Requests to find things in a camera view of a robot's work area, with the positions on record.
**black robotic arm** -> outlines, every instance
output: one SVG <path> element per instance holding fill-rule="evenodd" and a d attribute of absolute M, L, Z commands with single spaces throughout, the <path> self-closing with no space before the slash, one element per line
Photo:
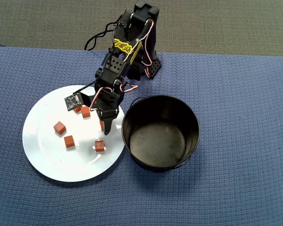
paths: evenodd
<path fill-rule="evenodd" d="M 91 111 L 96 110 L 100 121 L 104 122 L 104 134 L 110 132 L 124 94 L 138 88 L 125 82 L 125 77 L 139 81 L 146 75 L 153 79 L 161 67 L 155 51 L 158 13 L 158 8 L 143 1 L 136 3 L 134 11 L 124 12 L 113 31 L 112 47 L 102 68 L 96 71 L 96 80 L 65 98 L 68 111 L 86 105 Z M 92 84 L 95 95 L 82 93 Z"/>

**white plate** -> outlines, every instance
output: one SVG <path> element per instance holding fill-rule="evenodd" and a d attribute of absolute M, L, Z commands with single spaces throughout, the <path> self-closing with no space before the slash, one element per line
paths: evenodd
<path fill-rule="evenodd" d="M 28 160 L 54 180 L 76 182 L 96 177 L 115 163 L 124 147 L 121 108 L 107 136 L 101 131 L 96 111 L 88 118 L 83 118 L 81 112 L 67 111 L 64 98 L 82 87 L 67 86 L 48 93 L 35 104 L 24 123 L 22 140 Z M 88 87 L 83 93 L 90 96 L 95 91 Z M 58 121 L 66 126 L 62 135 L 53 129 Z M 70 135 L 75 146 L 66 148 L 64 137 Z M 105 151 L 95 152 L 96 140 L 104 141 Z"/>

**yellow label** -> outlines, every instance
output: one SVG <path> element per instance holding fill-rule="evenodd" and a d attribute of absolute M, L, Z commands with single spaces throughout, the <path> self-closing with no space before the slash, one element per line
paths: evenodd
<path fill-rule="evenodd" d="M 132 49 L 132 46 L 126 42 L 122 42 L 119 39 L 114 39 L 114 46 L 119 48 L 121 51 L 129 54 Z"/>
<path fill-rule="evenodd" d="M 138 47 L 137 47 L 137 49 L 135 50 L 135 52 L 134 52 L 132 58 L 131 58 L 130 65 L 133 63 L 133 61 L 134 61 L 134 59 L 135 59 L 135 57 L 136 57 L 136 55 L 137 55 L 137 53 L 138 53 L 138 51 L 139 51 L 139 49 L 140 49 L 141 46 L 142 46 L 142 44 L 141 44 L 141 42 L 140 42 L 139 45 L 138 45 Z"/>

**black bucket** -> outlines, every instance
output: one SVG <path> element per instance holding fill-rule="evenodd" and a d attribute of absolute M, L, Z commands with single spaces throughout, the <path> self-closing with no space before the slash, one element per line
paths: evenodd
<path fill-rule="evenodd" d="M 174 97 L 139 99 L 142 100 L 131 104 L 122 122 L 122 137 L 132 158 L 154 172 L 187 163 L 200 139 L 195 113 Z"/>

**orange block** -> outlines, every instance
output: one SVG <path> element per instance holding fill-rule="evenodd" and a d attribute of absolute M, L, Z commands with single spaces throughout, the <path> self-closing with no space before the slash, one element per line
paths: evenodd
<path fill-rule="evenodd" d="M 102 131 L 104 131 L 104 122 L 103 121 L 99 121 L 100 123 L 100 127 L 102 128 Z"/>
<path fill-rule="evenodd" d="M 105 150 L 105 145 L 103 140 L 96 140 L 95 141 L 95 151 L 96 152 L 103 152 Z"/>
<path fill-rule="evenodd" d="M 78 107 L 78 108 L 75 108 L 75 112 L 77 113 L 77 112 L 79 112 L 81 110 L 81 107 Z"/>
<path fill-rule="evenodd" d="M 61 123 L 60 121 L 59 121 L 56 125 L 54 125 L 53 128 L 54 128 L 55 131 L 58 132 L 60 135 L 61 135 L 62 133 L 64 133 L 65 130 L 66 130 L 66 126 L 64 126 L 64 124 Z"/>
<path fill-rule="evenodd" d="M 73 139 L 72 136 L 64 137 L 64 141 L 65 141 L 66 147 L 72 147 L 72 146 L 74 146 L 74 139 Z"/>
<path fill-rule="evenodd" d="M 81 107 L 81 114 L 83 118 L 90 117 L 90 110 L 89 107 Z"/>

